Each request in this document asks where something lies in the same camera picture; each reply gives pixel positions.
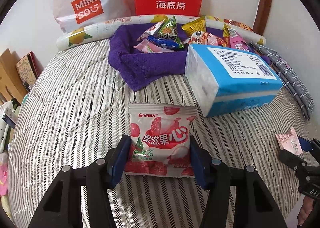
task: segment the metal screw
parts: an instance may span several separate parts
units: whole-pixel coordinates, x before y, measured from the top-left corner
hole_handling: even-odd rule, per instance
[[[248,172],[254,172],[254,167],[253,166],[246,166],[245,168],[246,168],[246,170]]]
[[[213,159],[213,160],[211,160],[211,164],[212,165],[220,165],[221,161],[219,159]]]
[[[69,165],[65,165],[63,168],[62,168],[62,171],[63,172],[68,172],[70,170],[70,166]]]
[[[97,165],[103,165],[106,161],[104,159],[97,159]]]

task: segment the pink candy wrapper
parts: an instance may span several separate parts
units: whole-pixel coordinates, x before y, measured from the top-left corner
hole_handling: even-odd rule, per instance
[[[190,38],[187,38],[184,44],[202,44],[202,45],[215,45],[218,46],[217,37],[209,32],[196,31]]]
[[[139,43],[138,45],[134,46],[134,48],[138,49],[142,53],[174,52],[173,50],[156,46],[155,44],[151,43],[147,39],[143,40],[141,43]]]
[[[129,175],[194,177],[190,165],[189,125],[196,107],[130,104]]]
[[[147,29],[145,32],[143,32],[143,34],[137,39],[137,41],[142,41],[144,39],[146,39],[148,36],[150,35],[156,35],[158,33],[158,31],[161,29],[162,25],[164,24],[164,22],[166,21],[166,19],[162,20],[161,22],[156,23],[155,25],[153,25],[151,28]]]
[[[246,42],[239,36],[239,34],[232,28],[228,27],[230,33],[230,45],[233,49],[249,52]]]
[[[303,151],[294,128],[292,128],[288,133],[276,134],[276,138],[281,150],[285,149],[295,155],[302,154]]]

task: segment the purple cloth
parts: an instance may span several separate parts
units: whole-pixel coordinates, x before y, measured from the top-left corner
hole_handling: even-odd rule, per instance
[[[133,48],[138,37],[154,24],[120,26],[110,38],[109,64],[133,91],[139,91],[152,81],[167,75],[184,74],[188,46],[175,53],[141,53]],[[178,24],[178,36],[184,41],[187,36]],[[207,31],[222,37],[223,31],[207,28]]]

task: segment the striped bedspread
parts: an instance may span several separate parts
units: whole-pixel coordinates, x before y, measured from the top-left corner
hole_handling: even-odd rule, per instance
[[[18,228],[28,227],[37,205],[64,165],[88,166],[130,133],[128,104],[169,103],[197,106],[183,75],[160,78],[133,92],[108,64],[109,40],[58,52],[30,92],[14,132],[9,157],[9,198]],[[296,101],[282,89],[266,106],[213,118],[198,118],[191,134],[199,145],[228,166],[252,165],[286,217],[298,200],[293,172],[277,159],[276,133],[295,127],[313,138]],[[309,165],[314,159],[303,153]],[[191,178],[129,176],[108,191],[117,227],[198,227],[208,193]],[[82,188],[84,227],[90,227]],[[231,190],[227,227],[233,224]]]

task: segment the tissue pack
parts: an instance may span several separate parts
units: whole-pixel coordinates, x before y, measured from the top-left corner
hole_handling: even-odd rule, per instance
[[[270,103],[283,86],[257,54],[191,44],[185,75],[204,117]]]

